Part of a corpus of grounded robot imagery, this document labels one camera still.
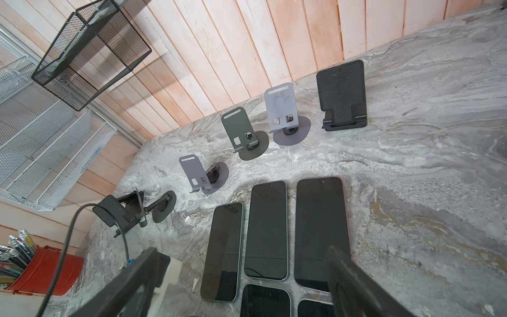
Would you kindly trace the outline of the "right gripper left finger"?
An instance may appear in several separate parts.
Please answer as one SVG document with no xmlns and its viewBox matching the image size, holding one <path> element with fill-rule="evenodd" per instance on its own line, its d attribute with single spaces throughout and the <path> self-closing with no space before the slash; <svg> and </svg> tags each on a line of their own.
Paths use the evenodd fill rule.
<svg viewBox="0 0 507 317">
<path fill-rule="evenodd" d="M 148 248 L 73 316 L 147 316 L 170 256 Z"/>
</svg>

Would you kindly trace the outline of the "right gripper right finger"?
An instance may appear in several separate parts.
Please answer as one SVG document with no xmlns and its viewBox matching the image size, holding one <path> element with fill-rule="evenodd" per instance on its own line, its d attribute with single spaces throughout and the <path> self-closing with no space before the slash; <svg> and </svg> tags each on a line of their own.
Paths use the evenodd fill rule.
<svg viewBox="0 0 507 317">
<path fill-rule="evenodd" d="M 327 249 L 326 264 L 336 316 L 413 316 L 339 248 Z"/>
</svg>

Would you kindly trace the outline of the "black stand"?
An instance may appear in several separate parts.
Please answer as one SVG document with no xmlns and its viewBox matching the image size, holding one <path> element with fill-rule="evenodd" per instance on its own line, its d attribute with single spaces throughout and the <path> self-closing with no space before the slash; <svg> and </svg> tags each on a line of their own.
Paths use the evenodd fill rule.
<svg viewBox="0 0 507 317">
<path fill-rule="evenodd" d="M 143 191 L 134 191 L 120 198 L 115 198 L 113 195 L 106 196 L 99 203 L 99 206 L 105 207 L 110 212 L 109 214 L 102 208 L 93 207 L 93 212 L 109 227 L 115 226 L 115 220 L 118 220 L 119 226 L 118 229 L 116 229 L 115 238 L 121 235 L 120 229 L 126 233 L 137 224 L 141 227 L 147 225 L 146 217 L 138 217 L 138 215 L 141 215 L 141 206 L 137 194 L 139 194 L 141 200 L 143 200 Z"/>
<path fill-rule="evenodd" d="M 361 59 L 318 71 L 322 128 L 327 132 L 367 126 L 364 62 Z"/>
</svg>

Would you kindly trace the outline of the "green phone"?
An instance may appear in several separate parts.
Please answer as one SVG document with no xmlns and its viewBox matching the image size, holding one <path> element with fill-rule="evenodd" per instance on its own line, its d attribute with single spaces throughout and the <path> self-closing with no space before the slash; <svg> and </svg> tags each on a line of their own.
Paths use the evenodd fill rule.
<svg viewBox="0 0 507 317">
<path fill-rule="evenodd" d="M 206 301 L 232 302 L 238 294 L 242 248 L 243 205 L 215 208 L 200 295 Z"/>
</svg>

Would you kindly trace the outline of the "black phone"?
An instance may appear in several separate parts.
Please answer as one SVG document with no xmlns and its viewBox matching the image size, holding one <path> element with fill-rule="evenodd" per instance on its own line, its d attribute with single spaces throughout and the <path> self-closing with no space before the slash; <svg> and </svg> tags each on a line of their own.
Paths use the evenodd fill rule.
<svg viewBox="0 0 507 317">
<path fill-rule="evenodd" d="M 283 289 L 249 284 L 242 294 L 240 317 L 291 317 L 289 293 Z"/>
<path fill-rule="evenodd" d="M 244 271 L 249 277 L 284 280 L 288 275 L 287 186 L 284 181 L 252 188 Z"/>
</svg>

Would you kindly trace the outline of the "grey round stand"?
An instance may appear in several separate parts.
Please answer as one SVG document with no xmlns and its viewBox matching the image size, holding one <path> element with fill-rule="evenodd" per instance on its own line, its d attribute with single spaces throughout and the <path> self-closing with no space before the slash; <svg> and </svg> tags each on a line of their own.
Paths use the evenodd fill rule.
<svg viewBox="0 0 507 317">
<path fill-rule="evenodd" d="M 264 131 L 255 132 L 243 107 L 226 112 L 221 122 L 231 141 L 234 152 L 243 161 L 251 161 L 263 155 L 269 147 L 269 136 Z"/>
</svg>

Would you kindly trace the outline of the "purple phone stand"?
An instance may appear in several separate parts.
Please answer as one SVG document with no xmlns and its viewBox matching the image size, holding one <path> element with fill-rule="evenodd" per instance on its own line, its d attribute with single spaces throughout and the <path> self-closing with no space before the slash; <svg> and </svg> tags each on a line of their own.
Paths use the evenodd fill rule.
<svg viewBox="0 0 507 317">
<path fill-rule="evenodd" d="M 308 136 L 311 122 L 308 117 L 298 115 L 292 83 L 266 90 L 264 100 L 269 133 L 273 134 L 273 141 L 277 145 L 296 145 Z"/>
</svg>

